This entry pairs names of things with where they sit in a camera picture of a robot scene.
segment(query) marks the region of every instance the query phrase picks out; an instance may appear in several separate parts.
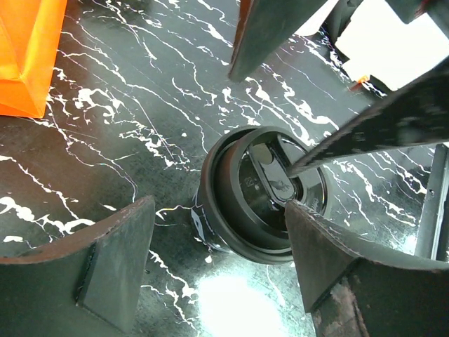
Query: white object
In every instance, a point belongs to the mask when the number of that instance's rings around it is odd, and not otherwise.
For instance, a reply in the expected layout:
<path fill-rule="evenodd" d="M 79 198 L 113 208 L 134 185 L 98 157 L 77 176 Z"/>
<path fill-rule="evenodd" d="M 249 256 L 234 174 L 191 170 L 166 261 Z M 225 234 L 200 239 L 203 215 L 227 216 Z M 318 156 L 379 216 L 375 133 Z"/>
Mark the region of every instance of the white object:
<path fill-rule="evenodd" d="M 308 37 L 319 31 L 324 20 L 329 16 L 338 0 L 327 0 L 295 33 L 300 37 Z"/>
<path fill-rule="evenodd" d="M 449 39 L 427 14 L 408 25 L 384 0 L 365 0 L 335 43 L 353 81 L 373 75 L 395 91 L 449 55 Z"/>

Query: black cup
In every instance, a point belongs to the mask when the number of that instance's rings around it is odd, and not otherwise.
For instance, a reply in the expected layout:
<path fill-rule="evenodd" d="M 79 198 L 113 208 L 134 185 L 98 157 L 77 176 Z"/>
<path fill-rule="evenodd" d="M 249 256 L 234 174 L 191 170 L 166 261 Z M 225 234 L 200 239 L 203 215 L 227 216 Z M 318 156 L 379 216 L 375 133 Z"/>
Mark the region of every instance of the black cup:
<path fill-rule="evenodd" d="M 210 247 L 257 263 L 293 260 L 284 219 L 296 199 L 326 216 L 328 184 L 313 168 L 289 179 L 286 167 L 306 150 L 277 127 L 248 126 L 221 137 L 208 153 L 194 196 L 192 220 Z"/>

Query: black marble floor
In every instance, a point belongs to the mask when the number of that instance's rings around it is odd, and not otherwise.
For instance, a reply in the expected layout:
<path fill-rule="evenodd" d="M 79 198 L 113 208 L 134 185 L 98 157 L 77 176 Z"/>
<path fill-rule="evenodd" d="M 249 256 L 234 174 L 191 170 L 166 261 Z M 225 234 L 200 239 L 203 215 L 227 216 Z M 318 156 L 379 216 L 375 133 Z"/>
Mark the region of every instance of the black marble floor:
<path fill-rule="evenodd" d="M 314 336 L 293 265 L 208 251 L 192 196 L 208 149 L 233 128 L 282 126 L 312 147 L 382 94 L 348 90 L 324 32 L 293 36 L 230 82 L 238 6 L 69 1 L 46 117 L 0 118 L 4 256 L 155 196 L 133 336 Z M 332 220 L 413 253 L 432 156 L 416 147 L 329 163 Z"/>

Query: orange object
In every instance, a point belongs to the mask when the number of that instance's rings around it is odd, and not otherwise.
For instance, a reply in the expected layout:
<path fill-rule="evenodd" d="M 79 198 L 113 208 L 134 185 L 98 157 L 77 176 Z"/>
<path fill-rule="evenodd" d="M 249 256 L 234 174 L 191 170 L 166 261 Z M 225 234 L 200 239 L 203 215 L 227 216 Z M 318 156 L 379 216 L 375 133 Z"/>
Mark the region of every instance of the orange object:
<path fill-rule="evenodd" d="M 370 80 L 370 76 L 369 75 L 364 75 L 357 81 L 357 83 L 358 84 L 362 84 L 363 82 L 367 82 L 369 80 Z"/>
<path fill-rule="evenodd" d="M 42 118 L 67 0 L 0 0 L 0 114 Z"/>

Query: black lid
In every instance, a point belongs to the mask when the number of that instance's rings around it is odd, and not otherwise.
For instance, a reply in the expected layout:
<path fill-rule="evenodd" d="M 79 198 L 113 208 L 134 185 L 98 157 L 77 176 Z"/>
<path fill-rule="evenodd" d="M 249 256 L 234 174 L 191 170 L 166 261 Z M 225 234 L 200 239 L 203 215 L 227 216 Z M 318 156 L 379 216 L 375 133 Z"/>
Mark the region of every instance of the black lid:
<path fill-rule="evenodd" d="M 287 131 L 262 127 L 237 140 L 217 165 L 217 202 L 229 225 L 261 249 L 290 249 L 284 218 L 286 202 L 308 201 L 320 212 L 325 189 L 317 170 L 289 179 L 286 167 L 305 150 Z"/>

